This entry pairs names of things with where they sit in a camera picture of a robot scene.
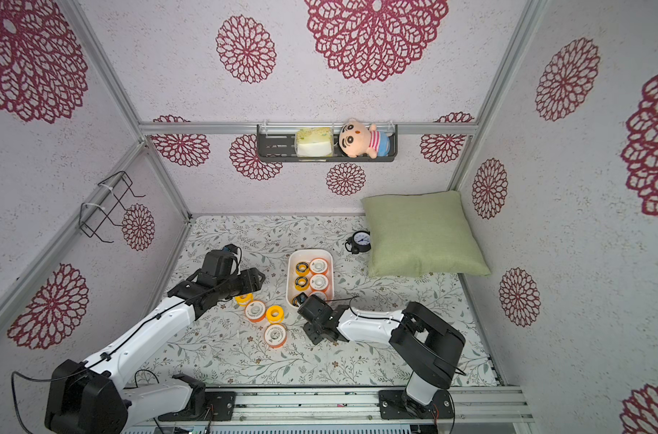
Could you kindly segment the cartoon boy plush doll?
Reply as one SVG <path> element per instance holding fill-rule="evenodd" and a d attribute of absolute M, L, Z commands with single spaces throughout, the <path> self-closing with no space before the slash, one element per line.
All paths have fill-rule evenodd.
<path fill-rule="evenodd" d="M 350 158 L 388 157 L 391 151 L 391 141 L 387 133 L 378 130 L 374 124 L 366 126 L 356 119 L 350 119 L 342 126 L 338 146 Z"/>

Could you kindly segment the green square pillow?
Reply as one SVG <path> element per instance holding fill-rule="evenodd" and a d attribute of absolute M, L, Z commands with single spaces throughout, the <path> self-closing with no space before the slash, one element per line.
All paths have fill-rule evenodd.
<path fill-rule="evenodd" d="M 362 204 L 371 233 L 370 277 L 490 274 L 460 193 L 376 195 Z"/>

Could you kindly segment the white plastic storage box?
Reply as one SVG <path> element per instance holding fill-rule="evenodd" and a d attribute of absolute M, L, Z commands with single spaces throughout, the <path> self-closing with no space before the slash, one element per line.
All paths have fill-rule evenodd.
<path fill-rule="evenodd" d="M 298 307 L 294 307 L 291 304 L 292 298 L 297 296 L 300 293 L 305 293 L 307 296 L 310 296 L 311 293 L 313 292 L 312 289 L 308 289 L 305 291 L 297 291 L 295 290 L 295 279 L 298 277 L 295 271 L 296 264 L 300 261 L 306 261 L 308 263 L 311 262 L 311 260 L 314 260 L 315 258 L 323 258 L 329 262 L 329 271 L 325 273 L 325 275 L 330 278 L 331 281 L 331 287 L 329 290 L 325 291 L 327 296 L 329 296 L 329 300 L 334 298 L 334 295 L 336 294 L 336 280 L 334 279 L 334 259 L 332 254 L 329 251 L 322 250 L 322 249 L 310 249 L 310 250 L 299 250 L 295 251 L 292 253 L 289 258 L 288 258 L 288 263 L 287 263 L 287 284 L 286 284 L 286 300 L 291 307 L 291 309 L 298 310 Z M 310 278 L 314 274 L 310 271 L 310 273 L 306 276 Z"/>

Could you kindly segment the yellow-green sponge pack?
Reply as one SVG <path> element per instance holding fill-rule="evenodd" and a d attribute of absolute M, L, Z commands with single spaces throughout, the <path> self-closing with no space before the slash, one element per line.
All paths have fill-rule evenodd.
<path fill-rule="evenodd" d="M 334 133 L 332 128 L 303 128 L 295 135 L 296 155 L 301 158 L 332 157 Z"/>

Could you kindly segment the orange white tape roll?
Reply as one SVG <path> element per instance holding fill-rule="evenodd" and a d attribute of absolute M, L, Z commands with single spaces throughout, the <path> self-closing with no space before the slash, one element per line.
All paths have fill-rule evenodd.
<path fill-rule="evenodd" d="M 267 307 L 263 301 L 253 300 L 245 307 L 245 317 L 251 323 L 258 323 L 266 318 Z"/>
<path fill-rule="evenodd" d="M 310 278 L 310 289 L 312 291 L 325 292 L 330 289 L 331 281 L 325 274 L 314 274 Z"/>
<path fill-rule="evenodd" d="M 313 274 L 325 274 L 329 271 L 329 262 L 323 258 L 315 258 L 309 263 L 309 268 Z"/>
<path fill-rule="evenodd" d="M 311 295 L 312 295 L 312 296 L 316 296 L 316 297 L 320 298 L 320 299 L 323 300 L 323 301 L 327 301 L 327 300 L 329 300 L 329 296 L 327 296 L 327 294 L 326 294 L 325 292 L 323 292 L 323 291 L 313 291 L 313 292 L 311 293 Z"/>
<path fill-rule="evenodd" d="M 272 349 L 277 349 L 287 342 L 287 329 L 284 325 L 270 324 L 264 331 L 264 341 Z"/>

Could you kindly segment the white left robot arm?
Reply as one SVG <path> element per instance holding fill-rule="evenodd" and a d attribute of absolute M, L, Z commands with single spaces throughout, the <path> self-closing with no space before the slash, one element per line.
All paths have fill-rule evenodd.
<path fill-rule="evenodd" d="M 265 280 L 256 268 L 240 268 L 237 247 L 210 251 L 200 269 L 170 289 L 151 313 L 117 340 L 54 370 L 46 428 L 54 433 L 120 433 L 157 418 L 207 416 L 206 386 L 187 374 L 147 386 L 128 385 L 171 338 L 220 302 L 260 291 Z"/>

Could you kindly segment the black yellow small tape roll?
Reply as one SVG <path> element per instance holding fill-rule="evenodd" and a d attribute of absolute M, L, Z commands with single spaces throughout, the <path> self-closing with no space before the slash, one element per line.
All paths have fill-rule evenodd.
<path fill-rule="evenodd" d="M 295 271 L 298 277 L 305 277 L 310 273 L 310 265 L 306 261 L 300 261 L 296 264 Z"/>

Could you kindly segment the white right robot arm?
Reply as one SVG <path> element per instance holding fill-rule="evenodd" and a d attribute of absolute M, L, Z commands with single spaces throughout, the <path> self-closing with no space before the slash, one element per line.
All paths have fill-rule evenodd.
<path fill-rule="evenodd" d="M 389 345 L 412 369 L 404 389 L 378 392 L 384 420 L 453 420 L 456 407 L 450 387 L 459 369 L 466 338 L 455 327 L 418 302 L 403 310 L 374 312 L 349 303 L 331 307 L 318 296 L 298 305 L 303 329 L 317 345 L 324 340 Z"/>

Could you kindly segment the yellow tape roll centre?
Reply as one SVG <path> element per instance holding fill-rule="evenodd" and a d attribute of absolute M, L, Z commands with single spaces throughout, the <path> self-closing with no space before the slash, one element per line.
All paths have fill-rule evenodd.
<path fill-rule="evenodd" d="M 271 306 L 271 307 L 267 308 L 266 320 L 270 324 L 282 323 L 284 321 L 284 318 L 285 318 L 285 312 L 284 312 L 283 307 L 281 307 L 279 305 L 274 305 L 274 306 Z"/>

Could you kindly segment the yellow tape roll far left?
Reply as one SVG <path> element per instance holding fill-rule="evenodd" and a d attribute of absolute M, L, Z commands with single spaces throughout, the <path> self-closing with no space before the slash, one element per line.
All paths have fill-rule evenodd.
<path fill-rule="evenodd" d="M 236 303 L 241 307 L 246 307 L 250 302 L 254 300 L 254 295 L 252 293 L 245 294 L 242 296 L 237 296 L 234 298 Z"/>

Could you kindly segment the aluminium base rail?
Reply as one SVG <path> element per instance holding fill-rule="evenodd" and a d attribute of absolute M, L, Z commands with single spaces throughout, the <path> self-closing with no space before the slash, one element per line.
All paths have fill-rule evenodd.
<path fill-rule="evenodd" d="M 522 390 L 517 386 L 454 387 L 437 392 L 423 418 L 400 410 L 404 389 L 399 386 L 350 387 L 209 387 L 218 398 L 232 393 L 223 403 L 229 414 L 219 426 L 431 423 L 447 428 L 467 424 L 530 424 L 535 420 Z"/>

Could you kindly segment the black round alarm clock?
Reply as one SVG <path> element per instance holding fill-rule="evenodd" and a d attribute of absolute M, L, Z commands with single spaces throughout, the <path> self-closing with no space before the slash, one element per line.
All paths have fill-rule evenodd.
<path fill-rule="evenodd" d="M 368 231 L 356 231 L 345 241 L 345 249 L 353 255 L 370 251 L 372 249 L 370 233 Z"/>

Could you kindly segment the black wall shelf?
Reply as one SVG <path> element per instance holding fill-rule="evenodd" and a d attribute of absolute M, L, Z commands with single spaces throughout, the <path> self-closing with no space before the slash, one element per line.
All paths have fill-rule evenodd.
<path fill-rule="evenodd" d="M 349 157 L 339 144 L 341 128 L 336 124 L 258 124 L 258 158 L 264 163 L 343 163 L 393 162 L 398 154 L 399 128 L 393 123 L 378 123 L 377 132 L 388 139 L 385 156 Z"/>

